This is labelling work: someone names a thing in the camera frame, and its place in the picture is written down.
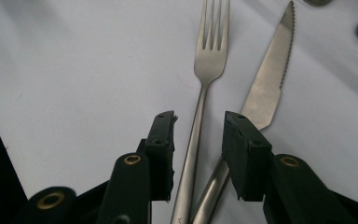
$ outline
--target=fork handle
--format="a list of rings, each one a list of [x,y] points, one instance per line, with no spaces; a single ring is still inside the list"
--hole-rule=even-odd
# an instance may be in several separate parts
[[[209,85],[201,84],[199,101],[197,102],[196,114],[193,120],[186,158],[173,207],[171,224],[187,224],[190,220],[194,183],[196,180],[197,160],[199,156],[202,117],[208,86]]]

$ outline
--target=knife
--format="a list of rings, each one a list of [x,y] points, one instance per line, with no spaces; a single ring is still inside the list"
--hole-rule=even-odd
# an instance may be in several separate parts
[[[241,114],[258,130],[270,125],[281,97],[281,87],[292,48],[294,25],[295,9],[293,1],[290,1],[241,110]],[[192,217],[193,224],[211,222],[228,177],[227,164],[220,158]]]

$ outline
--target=fork tine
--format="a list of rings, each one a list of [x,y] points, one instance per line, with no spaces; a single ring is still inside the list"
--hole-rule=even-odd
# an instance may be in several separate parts
[[[197,41],[197,49],[203,49],[203,36],[204,36],[204,33],[205,33],[205,20],[206,20],[207,1],[208,0],[204,0],[204,4],[203,4],[203,7],[202,7],[200,30],[199,30],[199,39]]]
[[[219,49],[219,29],[220,29],[221,11],[222,11],[222,0],[219,1],[219,9],[217,10],[216,27],[214,28],[213,49]]]
[[[208,37],[206,38],[206,44],[205,44],[205,48],[206,49],[212,49],[212,25],[213,25],[213,5],[214,5],[214,0],[212,1],[212,5],[211,5],[211,15],[209,18],[209,27],[208,27]]]
[[[222,44],[220,47],[221,50],[227,50],[228,26],[229,26],[229,0],[227,0],[227,4],[226,4],[225,27],[223,28]]]

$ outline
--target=steak knife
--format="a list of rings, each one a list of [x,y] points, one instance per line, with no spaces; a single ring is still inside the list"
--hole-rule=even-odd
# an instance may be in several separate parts
[[[247,117],[258,130],[270,125],[281,97],[281,87],[293,43],[294,27],[294,4],[290,1],[241,110],[241,114]],[[220,158],[192,217],[193,224],[211,222],[228,177],[228,166]]]

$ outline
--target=serrated edge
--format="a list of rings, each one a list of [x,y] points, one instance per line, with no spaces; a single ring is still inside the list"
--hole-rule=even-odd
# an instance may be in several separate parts
[[[284,79],[286,77],[286,71],[287,71],[287,68],[289,66],[290,58],[291,58],[291,55],[292,55],[293,40],[295,38],[295,29],[296,29],[296,8],[295,8],[295,3],[293,1],[290,1],[289,4],[292,5],[292,9],[293,9],[293,28],[292,28],[292,37],[291,37],[291,41],[290,41],[289,56],[287,57],[286,65],[284,67],[283,76],[282,76],[281,84],[280,84],[280,87],[279,87],[280,90],[283,87],[283,82],[284,82]]]

